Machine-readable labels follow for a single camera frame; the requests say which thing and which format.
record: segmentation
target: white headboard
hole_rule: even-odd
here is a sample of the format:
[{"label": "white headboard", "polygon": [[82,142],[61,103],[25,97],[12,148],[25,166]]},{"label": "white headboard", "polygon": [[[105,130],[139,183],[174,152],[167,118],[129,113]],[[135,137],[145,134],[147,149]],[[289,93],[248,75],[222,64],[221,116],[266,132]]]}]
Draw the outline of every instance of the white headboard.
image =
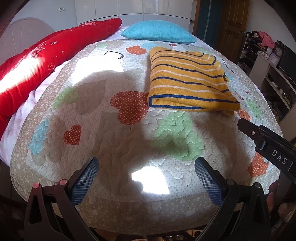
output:
[{"label": "white headboard", "polygon": [[22,18],[11,23],[0,38],[0,65],[53,32],[38,18]]}]

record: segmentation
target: bolt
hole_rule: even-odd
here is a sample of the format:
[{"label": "bolt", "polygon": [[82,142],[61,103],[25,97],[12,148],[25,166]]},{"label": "bolt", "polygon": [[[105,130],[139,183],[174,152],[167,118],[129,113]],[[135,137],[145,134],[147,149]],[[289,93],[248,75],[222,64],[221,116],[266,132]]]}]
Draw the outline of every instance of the bolt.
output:
[{"label": "bolt", "polygon": [[33,184],[33,188],[36,189],[36,188],[39,187],[39,185],[40,185],[39,183],[34,183],[34,184]]},{"label": "bolt", "polygon": [[227,179],[226,183],[230,186],[234,185],[234,181],[232,179]]},{"label": "bolt", "polygon": [[257,187],[257,188],[261,188],[260,183],[255,183],[255,187]]},{"label": "bolt", "polygon": [[66,185],[67,182],[68,182],[68,181],[67,181],[66,179],[63,179],[63,180],[60,180],[59,184],[60,184],[61,186],[63,186],[63,185]]}]

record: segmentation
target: black monitor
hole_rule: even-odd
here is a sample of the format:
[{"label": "black monitor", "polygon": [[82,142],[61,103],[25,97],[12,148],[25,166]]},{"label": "black monitor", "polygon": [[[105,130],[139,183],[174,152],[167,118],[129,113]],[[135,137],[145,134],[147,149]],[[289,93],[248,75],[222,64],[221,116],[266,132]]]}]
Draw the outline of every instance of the black monitor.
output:
[{"label": "black monitor", "polygon": [[296,54],[287,46],[279,67],[296,83]]}]

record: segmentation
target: patchwork quilt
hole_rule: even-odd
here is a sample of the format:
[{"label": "patchwork quilt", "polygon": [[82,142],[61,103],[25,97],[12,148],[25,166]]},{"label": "patchwork quilt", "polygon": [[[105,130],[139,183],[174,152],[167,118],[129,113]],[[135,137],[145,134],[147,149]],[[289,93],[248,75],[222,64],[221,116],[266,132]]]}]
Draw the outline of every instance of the patchwork quilt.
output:
[{"label": "patchwork quilt", "polygon": [[[154,46],[214,55],[241,109],[229,116],[149,107]],[[240,118],[281,135],[251,80],[215,50],[127,39],[94,43],[61,70],[28,115],[12,153],[12,183],[27,200],[33,183],[68,179],[95,156],[98,175],[76,206],[88,226],[130,234],[190,229],[217,210],[195,174],[197,157],[238,184],[260,182],[265,192],[279,176],[237,129]]]}]

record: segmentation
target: blue gripper pad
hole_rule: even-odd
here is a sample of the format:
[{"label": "blue gripper pad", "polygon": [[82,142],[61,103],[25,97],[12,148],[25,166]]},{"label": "blue gripper pad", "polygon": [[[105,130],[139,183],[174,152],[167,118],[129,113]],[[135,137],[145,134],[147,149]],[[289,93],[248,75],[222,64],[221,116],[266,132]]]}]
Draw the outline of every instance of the blue gripper pad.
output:
[{"label": "blue gripper pad", "polygon": [[204,186],[207,194],[209,195],[211,201],[215,205],[221,206],[223,203],[223,192],[215,179],[210,175],[208,168],[202,162],[203,157],[199,157],[195,160],[194,169],[200,179],[202,185]]},{"label": "blue gripper pad", "polygon": [[71,205],[75,206],[81,204],[87,191],[89,190],[94,178],[99,170],[99,161],[97,158],[93,158],[88,167],[84,170],[78,181],[75,183],[72,189]]}]

